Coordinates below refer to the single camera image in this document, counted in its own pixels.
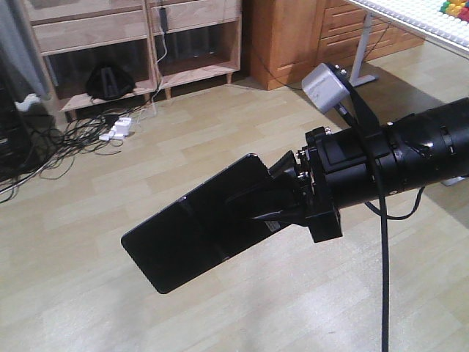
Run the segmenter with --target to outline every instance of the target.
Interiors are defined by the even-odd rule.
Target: laminate floor
[[[365,65],[380,80],[359,91],[386,122],[468,96],[468,67],[426,44]],[[120,245],[244,154],[270,166],[321,125],[344,127],[248,78],[163,101],[120,154],[22,186],[0,205],[0,351],[378,351],[380,220],[363,205],[342,211],[343,238],[291,226],[168,295]],[[389,212],[415,195],[390,197]],[[428,187],[390,223],[390,245],[390,351],[469,351],[468,183]]]

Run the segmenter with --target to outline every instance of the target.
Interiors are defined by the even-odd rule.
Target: wooden drawer
[[[155,34],[161,32],[158,8],[152,8]],[[169,32],[230,22],[239,18],[240,13],[240,0],[198,0],[166,6]]]
[[[387,26],[388,25],[386,23],[373,26],[372,33],[369,36],[368,46],[366,48],[367,50],[373,48],[374,44],[381,38],[381,35]],[[396,31],[397,29],[395,27],[389,28],[371,54],[375,54],[375,51],[383,51],[382,49],[384,47],[392,45],[396,37]],[[353,59],[355,58],[360,36],[361,30],[357,30],[321,39],[317,52],[316,65],[321,62],[350,65],[353,63]]]
[[[32,25],[141,10],[142,6],[142,0],[23,0],[23,3]]]
[[[57,54],[102,44],[141,39],[147,34],[143,11],[33,26],[41,53]]]
[[[361,29],[365,20],[366,11],[355,5],[333,7],[324,11],[322,20],[321,38],[332,37],[341,33],[347,33]],[[373,24],[379,24],[379,19],[374,19]]]

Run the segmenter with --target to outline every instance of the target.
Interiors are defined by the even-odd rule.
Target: desk leg
[[[370,12],[366,13],[365,23],[363,24],[363,31],[361,32],[360,42],[357,47],[357,53],[355,54],[355,61],[353,62],[352,73],[350,74],[350,83],[354,86],[360,86],[362,84],[375,81],[376,76],[365,75],[358,77],[360,74],[361,63],[365,57],[366,46],[368,45],[369,34],[372,31],[373,15]]]

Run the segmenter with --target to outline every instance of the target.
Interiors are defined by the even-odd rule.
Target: gray curtain
[[[0,75],[17,101],[30,93],[46,98],[48,83],[20,1],[0,0]]]

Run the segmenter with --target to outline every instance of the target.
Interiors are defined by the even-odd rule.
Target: white power strip
[[[123,140],[129,134],[132,119],[130,117],[120,117],[112,126],[108,133],[100,135],[101,141],[108,141],[109,139]]]

